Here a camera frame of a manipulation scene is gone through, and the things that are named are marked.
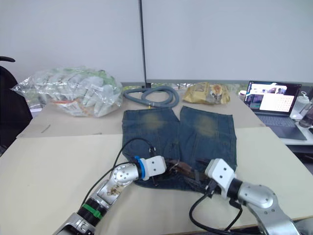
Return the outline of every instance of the wrinkled denim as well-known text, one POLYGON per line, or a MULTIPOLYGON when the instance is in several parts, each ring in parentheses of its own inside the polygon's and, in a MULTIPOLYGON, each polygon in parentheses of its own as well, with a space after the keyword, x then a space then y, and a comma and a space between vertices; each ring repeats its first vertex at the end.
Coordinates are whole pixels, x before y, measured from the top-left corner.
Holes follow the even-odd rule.
MULTIPOLYGON (((194 170, 204 172, 211 159, 222 158, 234 170, 236 135, 232 115, 221 115, 183 106, 180 121, 170 108, 127 110, 123 116, 123 143, 135 137, 151 142, 156 153, 165 159, 180 160, 194 170)), ((141 140, 128 144, 123 154, 129 161, 134 157, 149 158, 149 146, 141 140)), ((136 184, 148 188, 203 191, 207 182, 191 179, 180 173, 155 177, 136 184)))

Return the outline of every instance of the blue ring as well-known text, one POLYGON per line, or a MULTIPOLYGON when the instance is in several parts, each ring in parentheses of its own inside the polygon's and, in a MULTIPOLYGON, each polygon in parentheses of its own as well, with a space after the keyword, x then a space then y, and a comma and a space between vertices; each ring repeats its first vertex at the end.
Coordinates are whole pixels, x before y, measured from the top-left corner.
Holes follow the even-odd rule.
POLYGON ((143 166, 142 161, 140 160, 139 156, 135 156, 135 159, 139 162, 140 168, 141 168, 141 178, 145 178, 146 172, 145 172, 145 167, 143 166))

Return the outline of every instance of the white wall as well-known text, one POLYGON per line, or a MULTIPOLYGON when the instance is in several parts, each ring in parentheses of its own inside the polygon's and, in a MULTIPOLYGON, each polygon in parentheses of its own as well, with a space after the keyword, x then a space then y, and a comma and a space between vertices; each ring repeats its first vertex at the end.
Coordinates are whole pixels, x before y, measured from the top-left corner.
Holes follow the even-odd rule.
POLYGON ((85 65, 144 82, 137 0, 0 0, 1 62, 18 81, 85 65))
POLYGON ((313 83, 313 0, 144 0, 147 80, 313 83))

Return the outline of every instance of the plastic bag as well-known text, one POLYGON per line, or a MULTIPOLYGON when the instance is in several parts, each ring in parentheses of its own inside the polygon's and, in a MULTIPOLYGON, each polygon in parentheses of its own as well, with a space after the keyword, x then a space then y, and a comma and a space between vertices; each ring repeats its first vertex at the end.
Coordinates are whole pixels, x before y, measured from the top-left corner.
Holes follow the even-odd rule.
POLYGON ((183 100, 199 104, 226 104, 230 97, 225 85, 200 82, 188 88, 183 100))
POLYGON ((37 93, 43 105, 53 102, 64 112, 78 117, 101 117, 122 104, 122 84, 104 70, 39 71, 12 90, 26 99, 37 93))

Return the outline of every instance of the laptop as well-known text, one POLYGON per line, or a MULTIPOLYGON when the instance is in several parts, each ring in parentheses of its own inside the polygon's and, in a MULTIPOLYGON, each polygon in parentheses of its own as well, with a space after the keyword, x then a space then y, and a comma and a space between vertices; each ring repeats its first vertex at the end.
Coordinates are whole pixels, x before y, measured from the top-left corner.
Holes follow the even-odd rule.
POLYGON ((290 118, 301 84, 249 81, 245 104, 279 137, 306 140, 290 118))

